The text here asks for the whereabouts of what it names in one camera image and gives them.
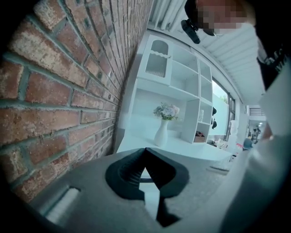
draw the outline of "brick wall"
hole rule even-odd
[[[41,0],[0,67],[0,163],[29,202],[65,172],[112,151],[148,0]]]

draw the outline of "white corrugated ceiling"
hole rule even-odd
[[[201,43],[196,45],[181,27],[181,20],[187,19],[183,7],[185,2],[155,0],[148,28],[171,35],[194,49],[199,47],[204,50],[228,74],[227,78],[236,86],[243,103],[256,104],[264,93],[264,86],[256,61],[258,44],[254,27],[244,24],[242,28],[221,37],[209,36],[199,30]]]

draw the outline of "vase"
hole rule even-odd
[[[155,136],[155,144],[158,147],[163,147],[167,144],[168,141],[168,122],[167,120],[161,120],[161,126],[158,129],[156,136]]]

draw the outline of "cabinet door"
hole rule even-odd
[[[150,35],[145,46],[137,77],[170,85],[173,43]]]

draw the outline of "window frame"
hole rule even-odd
[[[231,132],[231,126],[230,126],[230,117],[231,113],[233,114],[233,117],[235,119],[236,117],[236,101],[235,99],[231,96],[230,92],[225,89],[217,79],[212,77],[212,81],[214,81],[225,93],[227,94],[227,104],[228,104],[228,119],[227,119],[227,128],[226,128],[226,134],[223,138],[224,141],[228,141],[230,132]]]

